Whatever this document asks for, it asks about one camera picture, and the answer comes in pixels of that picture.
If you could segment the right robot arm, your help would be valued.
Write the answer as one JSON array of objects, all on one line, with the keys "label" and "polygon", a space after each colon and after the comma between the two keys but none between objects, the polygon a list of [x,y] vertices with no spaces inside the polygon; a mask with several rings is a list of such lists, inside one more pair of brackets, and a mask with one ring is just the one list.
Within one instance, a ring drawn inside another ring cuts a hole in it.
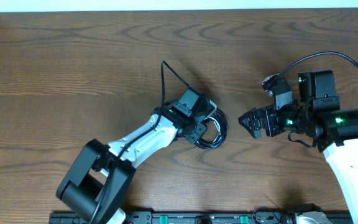
[{"label": "right robot arm", "polygon": [[253,108],[238,122],[255,139],[263,131],[269,137],[284,132],[310,137],[312,147],[318,148],[331,166],[352,221],[358,223],[358,110],[340,109],[330,70],[299,73],[298,84],[300,98],[296,100],[286,78],[267,77],[262,87],[274,104]]}]

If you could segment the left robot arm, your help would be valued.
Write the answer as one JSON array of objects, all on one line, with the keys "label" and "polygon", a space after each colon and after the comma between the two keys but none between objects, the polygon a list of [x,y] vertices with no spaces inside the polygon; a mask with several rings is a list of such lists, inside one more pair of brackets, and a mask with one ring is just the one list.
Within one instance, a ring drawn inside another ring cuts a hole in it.
[{"label": "left robot arm", "polygon": [[217,106],[188,88],[179,100],[153,110],[149,120],[127,136],[107,144],[85,144],[57,188],[56,196],[87,223],[123,223],[124,197],[136,169],[153,153],[179,138],[195,144]]}]

